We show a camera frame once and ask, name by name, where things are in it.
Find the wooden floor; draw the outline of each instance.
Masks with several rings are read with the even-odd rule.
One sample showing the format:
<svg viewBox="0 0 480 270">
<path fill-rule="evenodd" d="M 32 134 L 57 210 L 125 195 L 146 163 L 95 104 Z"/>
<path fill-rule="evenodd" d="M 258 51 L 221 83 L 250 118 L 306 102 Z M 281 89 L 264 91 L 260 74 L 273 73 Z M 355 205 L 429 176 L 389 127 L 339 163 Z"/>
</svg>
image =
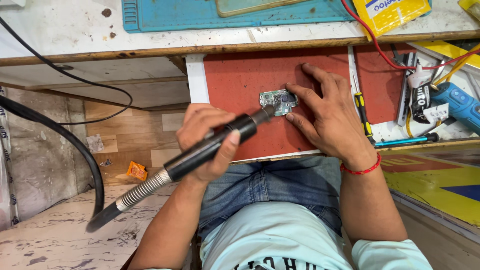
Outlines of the wooden floor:
<svg viewBox="0 0 480 270">
<path fill-rule="evenodd" d="M 85 102 L 85 118 L 94 120 L 119 111 L 121 107 Z M 108 185 L 139 183 L 126 175 L 130 161 L 155 173 L 163 163 L 180 153 L 175 132 L 181 127 L 185 110 L 143 111 L 127 109 L 108 120 L 87 125 L 88 136 L 100 134 L 105 150 L 94 153 L 97 164 L 110 159 L 112 164 L 100 167 L 103 183 Z"/>
</svg>

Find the red wire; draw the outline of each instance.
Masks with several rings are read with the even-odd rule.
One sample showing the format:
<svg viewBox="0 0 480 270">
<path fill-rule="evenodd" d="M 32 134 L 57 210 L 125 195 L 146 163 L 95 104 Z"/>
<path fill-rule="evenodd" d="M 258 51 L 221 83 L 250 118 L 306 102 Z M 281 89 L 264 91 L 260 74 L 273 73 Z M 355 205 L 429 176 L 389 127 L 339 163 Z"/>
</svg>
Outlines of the red wire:
<svg viewBox="0 0 480 270">
<path fill-rule="evenodd" d="M 345 7 L 345 9 L 347 10 L 347 12 L 355 19 L 357 20 L 357 22 L 359 22 L 366 30 L 367 32 L 370 34 L 370 36 L 372 37 L 372 41 L 373 41 L 373 44 L 375 45 L 375 47 L 377 48 L 377 51 L 378 53 L 380 53 L 380 55 L 383 57 L 383 59 L 385 59 L 385 61 L 390 65 L 392 66 L 393 68 L 396 68 L 396 69 L 416 69 L 417 67 L 404 67 L 404 66 L 399 66 L 399 65 L 395 65 L 389 58 L 387 55 L 385 55 L 385 53 L 382 51 L 382 49 L 380 48 L 380 46 L 378 45 L 378 41 L 377 41 L 377 38 L 375 37 L 375 34 L 373 33 L 373 31 L 370 29 L 370 27 L 362 20 L 360 19 L 360 17 L 358 17 L 351 9 L 350 7 L 347 5 L 347 2 L 345 2 L 345 0 L 340 0 L 342 1 L 342 4 L 343 6 Z M 458 61 L 462 58 L 465 58 L 467 56 L 470 56 L 472 54 L 476 54 L 476 53 L 479 53 L 480 52 L 480 49 L 478 50 L 475 50 L 475 51 L 472 51 L 472 52 L 469 52 L 469 53 L 466 53 L 462 56 L 459 56 L 455 59 L 452 59 L 448 62 L 445 62 L 441 65 L 438 65 L 438 66 L 433 66 L 433 67 L 423 67 L 423 69 L 436 69 L 436 68 L 439 68 L 439 67 L 443 67 L 443 66 L 446 66 L 446 65 L 449 65 L 455 61 Z"/>
</svg>

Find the fingernail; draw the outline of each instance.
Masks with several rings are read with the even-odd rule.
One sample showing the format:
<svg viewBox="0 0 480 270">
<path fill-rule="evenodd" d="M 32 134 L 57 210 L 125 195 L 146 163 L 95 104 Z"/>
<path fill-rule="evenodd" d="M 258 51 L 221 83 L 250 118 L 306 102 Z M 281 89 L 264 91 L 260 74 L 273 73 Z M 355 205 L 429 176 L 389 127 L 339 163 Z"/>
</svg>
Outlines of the fingernail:
<svg viewBox="0 0 480 270">
<path fill-rule="evenodd" d="M 233 145 L 239 145 L 240 144 L 240 131 L 238 129 L 232 131 L 230 133 L 230 142 Z"/>
<path fill-rule="evenodd" d="M 287 120 L 290 121 L 290 122 L 293 121 L 293 114 L 288 113 L 287 114 Z"/>
</svg>

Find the blue jeans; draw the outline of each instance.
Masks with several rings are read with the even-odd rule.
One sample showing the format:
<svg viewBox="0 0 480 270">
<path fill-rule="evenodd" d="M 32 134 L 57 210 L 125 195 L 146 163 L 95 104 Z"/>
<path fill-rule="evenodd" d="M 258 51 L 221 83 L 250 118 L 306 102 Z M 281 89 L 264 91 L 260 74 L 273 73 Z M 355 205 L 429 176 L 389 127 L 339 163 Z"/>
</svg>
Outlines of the blue jeans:
<svg viewBox="0 0 480 270">
<path fill-rule="evenodd" d="M 338 235 L 341 176 L 337 158 L 319 156 L 230 166 L 202 200 L 198 235 L 207 235 L 244 206 L 284 201 L 303 205 Z"/>
</svg>

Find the orange wrapper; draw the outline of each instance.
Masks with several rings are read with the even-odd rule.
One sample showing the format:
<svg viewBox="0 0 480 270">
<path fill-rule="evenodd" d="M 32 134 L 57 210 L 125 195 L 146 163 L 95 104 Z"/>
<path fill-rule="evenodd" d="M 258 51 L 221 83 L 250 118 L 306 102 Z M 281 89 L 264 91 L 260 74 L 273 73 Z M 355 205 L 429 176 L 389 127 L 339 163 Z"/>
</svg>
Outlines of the orange wrapper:
<svg viewBox="0 0 480 270">
<path fill-rule="evenodd" d="M 127 175 L 134 176 L 142 181 L 147 179 L 148 172 L 145 171 L 145 166 L 142 166 L 138 163 L 130 161 L 130 166 L 128 167 Z"/>
</svg>

